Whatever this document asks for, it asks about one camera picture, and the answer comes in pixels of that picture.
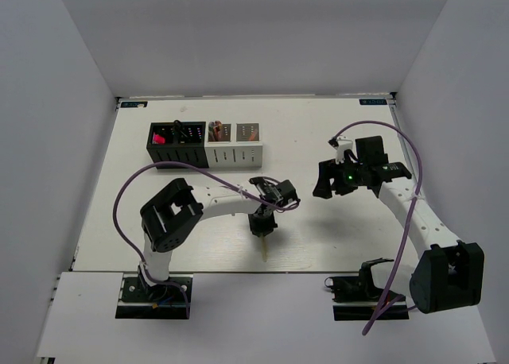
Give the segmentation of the yellow thin highlighter pen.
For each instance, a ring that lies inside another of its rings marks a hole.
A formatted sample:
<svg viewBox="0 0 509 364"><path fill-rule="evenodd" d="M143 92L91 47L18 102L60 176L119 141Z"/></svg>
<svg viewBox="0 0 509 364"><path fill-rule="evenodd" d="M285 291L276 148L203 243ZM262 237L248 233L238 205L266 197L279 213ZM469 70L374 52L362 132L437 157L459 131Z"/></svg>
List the yellow thin highlighter pen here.
<svg viewBox="0 0 509 364"><path fill-rule="evenodd" d="M260 242L261 242L262 261L263 262L267 262L268 254L267 254L266 238L265 237L261 237L260 238Z"/></svg>

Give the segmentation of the black handled scissors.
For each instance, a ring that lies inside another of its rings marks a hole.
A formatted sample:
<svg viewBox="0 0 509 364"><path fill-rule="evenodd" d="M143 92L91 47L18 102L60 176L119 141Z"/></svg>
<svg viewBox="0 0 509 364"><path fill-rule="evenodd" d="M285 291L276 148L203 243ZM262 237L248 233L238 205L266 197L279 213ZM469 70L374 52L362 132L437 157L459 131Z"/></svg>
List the black handled scissors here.
<svg viewBox="0 0 509 364"><path fill-rule="evenodd" d="M175 120L173 122L173 133L175 134L175 137L177 137L179 140L188 139L188 133L184 128L183 123L179 120Z"/></svg>

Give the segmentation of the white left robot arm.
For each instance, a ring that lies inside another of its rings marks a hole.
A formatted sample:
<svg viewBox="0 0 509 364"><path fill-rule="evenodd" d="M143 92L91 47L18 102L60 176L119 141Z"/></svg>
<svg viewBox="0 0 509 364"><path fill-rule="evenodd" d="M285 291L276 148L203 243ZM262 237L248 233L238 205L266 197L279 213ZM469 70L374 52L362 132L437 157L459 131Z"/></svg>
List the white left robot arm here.
<svg viewBox="0 0 509 364"><path fill-rule="evenodd" d="M264 238L278 227L274 213L299 203L289 180L256 176L241 184L216 187L193 187L183 178L171 181L140 210L145 239L144 260L138 266L141 290L152 300L167 293L172 252L199 222L245 214L251 233Z"/></svg>

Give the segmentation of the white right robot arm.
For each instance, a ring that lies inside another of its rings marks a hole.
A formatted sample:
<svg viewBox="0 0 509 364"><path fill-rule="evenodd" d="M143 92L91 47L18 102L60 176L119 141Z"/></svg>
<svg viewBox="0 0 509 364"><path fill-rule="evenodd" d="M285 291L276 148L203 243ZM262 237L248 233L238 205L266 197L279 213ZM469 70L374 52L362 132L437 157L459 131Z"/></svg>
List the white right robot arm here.
<svg viewBox="0 0 509 364"><path fill-rule="evenodd" d="M331 140L335 158L319 164L313 196L330 199L365 187L407 229L415 248L415 267L400 265L390 294L410 298L425 314L477 305L481 299L484 252L465 243L414 191L417 184L401 162L390 162L380 136Z"/></svg>

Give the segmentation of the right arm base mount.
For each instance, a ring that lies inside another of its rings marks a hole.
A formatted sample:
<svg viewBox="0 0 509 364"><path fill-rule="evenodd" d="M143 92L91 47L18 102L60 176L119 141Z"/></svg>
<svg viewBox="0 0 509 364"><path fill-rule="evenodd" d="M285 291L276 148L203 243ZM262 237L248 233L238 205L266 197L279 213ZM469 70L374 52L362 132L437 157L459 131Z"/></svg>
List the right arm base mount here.
<svg viewBox="0 0 509 364"><path fill-rule="evenodd" d="M366 261L355 275L339 275L324 280L325 288L333 294L335 321L368 321L371 318L385 286L375 283L372 268L381 269L381 265L389 263L388 271L391 271L392 262L392 259L386 258Z"/></svg>

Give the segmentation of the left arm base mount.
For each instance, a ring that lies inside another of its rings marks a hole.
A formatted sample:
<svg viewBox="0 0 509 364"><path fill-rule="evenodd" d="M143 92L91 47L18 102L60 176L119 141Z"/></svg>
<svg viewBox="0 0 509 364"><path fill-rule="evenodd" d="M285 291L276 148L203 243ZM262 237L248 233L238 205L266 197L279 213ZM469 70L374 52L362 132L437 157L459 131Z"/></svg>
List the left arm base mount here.
<svg viewBox="0 0 509 364"><path fill-rule="evenodd" d="M173 286L147 287L138 275L122 278L116 319L186 320L185 298Z"/></svg>

